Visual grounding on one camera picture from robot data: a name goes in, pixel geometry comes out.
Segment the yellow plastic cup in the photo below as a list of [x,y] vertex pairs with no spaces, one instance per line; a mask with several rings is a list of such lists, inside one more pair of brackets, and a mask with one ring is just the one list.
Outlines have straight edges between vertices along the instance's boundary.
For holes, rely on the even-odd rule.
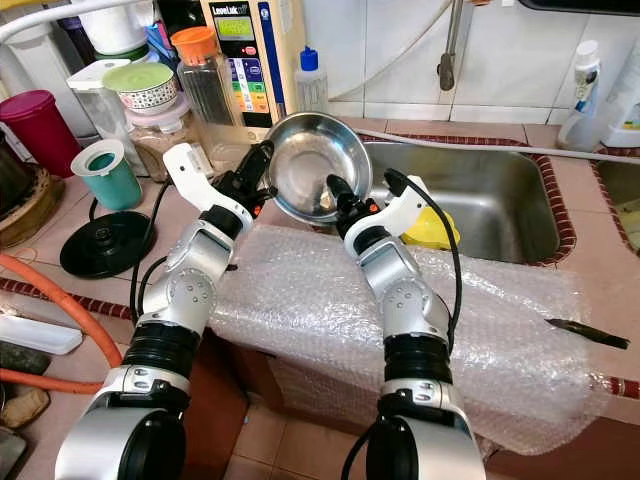
[[412,246],[430,248],[430,250],[452,250],[443,221],[430,207],[425,207],[415,224],[399,238],[403,243],[412,244]]

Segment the clear jar orange lid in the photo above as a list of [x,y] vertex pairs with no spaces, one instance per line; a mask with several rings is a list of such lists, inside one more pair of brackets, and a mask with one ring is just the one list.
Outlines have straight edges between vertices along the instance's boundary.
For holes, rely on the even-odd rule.
[[180,58],[179,82],[189,108],[201,120],[202,140],[216,174],[238,168],[250,145],[237,106],[225,95],[229,70],[215,33],[206,26],[180,29],[172,36]]

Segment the small white tube bottle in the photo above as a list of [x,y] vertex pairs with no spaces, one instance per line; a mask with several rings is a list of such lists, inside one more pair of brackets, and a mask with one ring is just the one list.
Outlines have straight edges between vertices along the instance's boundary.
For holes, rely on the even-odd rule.
[[573,56],[573,81],[575,81],[575,105],[577,113],[586,113],[595,97],[596,82],[600,72],[599,42],[582,41]]

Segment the green detergent bottle blue cap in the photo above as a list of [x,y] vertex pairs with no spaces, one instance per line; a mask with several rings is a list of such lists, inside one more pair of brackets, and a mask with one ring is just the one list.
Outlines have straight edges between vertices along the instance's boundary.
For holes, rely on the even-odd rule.
[[294,73],[294,92],[296,113],[329,113],[326,73],[320,68],[319,54],[310,46],[303,47],[300,52],[300,65]]

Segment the black round kettle base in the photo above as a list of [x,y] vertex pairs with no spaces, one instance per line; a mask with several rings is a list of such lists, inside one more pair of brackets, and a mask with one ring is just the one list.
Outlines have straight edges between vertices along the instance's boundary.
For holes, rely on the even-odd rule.
[[148,216],[111,212],[84,224],[61,247],[61,268],[73,276],[102,279],[133,268],[154,247]]

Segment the brown stone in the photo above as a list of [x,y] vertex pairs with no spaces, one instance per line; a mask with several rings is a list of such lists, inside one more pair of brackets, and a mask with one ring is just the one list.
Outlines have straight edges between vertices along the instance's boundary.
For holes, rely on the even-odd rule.
[[9,429],[23,428],[29,422],[35,421],[49,407],[49,404],[49,393],[44,389],[3,384],[0,425]]

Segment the teal cup white rim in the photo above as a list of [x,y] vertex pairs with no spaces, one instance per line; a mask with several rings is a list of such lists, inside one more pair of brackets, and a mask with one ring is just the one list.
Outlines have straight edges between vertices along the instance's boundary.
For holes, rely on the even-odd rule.
[[83,148],[74,156],[70,169],[106,209],[128,210],[141,204],[142,189],[119,140],[100,140]]

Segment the steel bowl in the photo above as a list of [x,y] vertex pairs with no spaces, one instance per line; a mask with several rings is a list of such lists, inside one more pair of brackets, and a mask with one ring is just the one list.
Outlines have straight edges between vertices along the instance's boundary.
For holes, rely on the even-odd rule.
[[326,187],[330,174],[346,180],[357,197],[369,195],[372,165],[355,129],[320,111],[298,111],[268,132],[273,145],[268,184],[279,209],[314,227],[337,223],[337,197]]

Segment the wooden trivet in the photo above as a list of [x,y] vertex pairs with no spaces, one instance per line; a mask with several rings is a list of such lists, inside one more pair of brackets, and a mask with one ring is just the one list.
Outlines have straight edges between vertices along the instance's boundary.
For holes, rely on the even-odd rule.
[[18,246],[31,239],[50,223],[65,192],[63,179],[35,166],[32,186],[20,195],[14,209],[4,212],[0,221],[1,250]]

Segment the clear bubble wrap sheet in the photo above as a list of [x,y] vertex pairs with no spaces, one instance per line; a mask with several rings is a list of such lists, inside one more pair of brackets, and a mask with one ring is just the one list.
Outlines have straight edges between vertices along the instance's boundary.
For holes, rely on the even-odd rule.
[[[579,280],[548,268],[462,257],[451,357],[471,428],[518,454],[571,442],[608,406],[589,343],[552,320],[584,319]],[[261,225],[239,239],[210,328],[274,357],[284,406],[362,430],[375,419],[383,334],[357,262],[334,236]]]

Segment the cream water ionizer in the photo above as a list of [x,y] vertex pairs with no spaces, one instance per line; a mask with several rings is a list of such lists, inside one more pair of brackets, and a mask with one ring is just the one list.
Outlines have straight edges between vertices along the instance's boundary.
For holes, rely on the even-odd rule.
[[302,0],[200,0],[224,56],[223,88],[237,124],[256,143],[297,109],[294,72],[306,44]]

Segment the steel pot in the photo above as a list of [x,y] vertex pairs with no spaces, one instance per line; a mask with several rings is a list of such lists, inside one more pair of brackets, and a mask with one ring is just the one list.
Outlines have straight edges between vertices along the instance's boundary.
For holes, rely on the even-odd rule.
[[28,166],[20,160],[20,156],[9,145],[6,137],[0,142],[0,211],[8,215],[18,209],[31,195],[35,182]]

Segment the black knife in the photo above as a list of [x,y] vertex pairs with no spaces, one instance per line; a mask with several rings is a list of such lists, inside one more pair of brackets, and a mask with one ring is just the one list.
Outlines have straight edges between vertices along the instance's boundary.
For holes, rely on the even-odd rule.
[[604,344],[604,346],[617,349],[627,349],[628,346],[630,346],[630,339],[603,332],[603,330],[596,329],[594,326],[576,323],[576,321],[563,320],[559,319],[559,317],[549,317],[547,323],[556,326],[556,328],[566,330],[566,332],[581,335],[582,338],[589,339],[591,342]]

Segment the clear container white lid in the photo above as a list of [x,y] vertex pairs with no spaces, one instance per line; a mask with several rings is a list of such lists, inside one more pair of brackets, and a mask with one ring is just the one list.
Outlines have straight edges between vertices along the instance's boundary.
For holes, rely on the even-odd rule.
[[131,123],[119,96],[105,87],[104,77],[110,69],[131,63],[125,59],[93,61],[67,79],[70,90],[76,95],[84,113],[104,140],[131,140]]

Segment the maroon plastic cup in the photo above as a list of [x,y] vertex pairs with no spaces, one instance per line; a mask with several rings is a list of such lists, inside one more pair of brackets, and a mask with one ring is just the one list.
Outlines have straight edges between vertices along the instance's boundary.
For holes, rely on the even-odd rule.
[[0,120],[38,164],[61,178],[76,175],[72,163],[82,147],[51,92],[31,90],[1,101]]

